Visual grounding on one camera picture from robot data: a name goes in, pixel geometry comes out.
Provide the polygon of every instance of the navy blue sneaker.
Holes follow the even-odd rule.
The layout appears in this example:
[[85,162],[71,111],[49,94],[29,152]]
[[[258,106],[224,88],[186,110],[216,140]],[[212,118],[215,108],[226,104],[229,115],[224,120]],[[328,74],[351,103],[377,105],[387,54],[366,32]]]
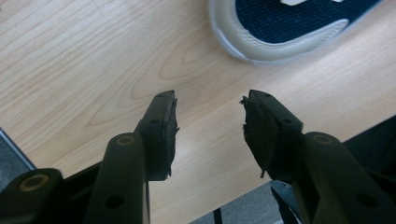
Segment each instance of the navy blue sneaker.
[[257,65],[307,53],[341,34],[380,0],[210,0],[220,44]]

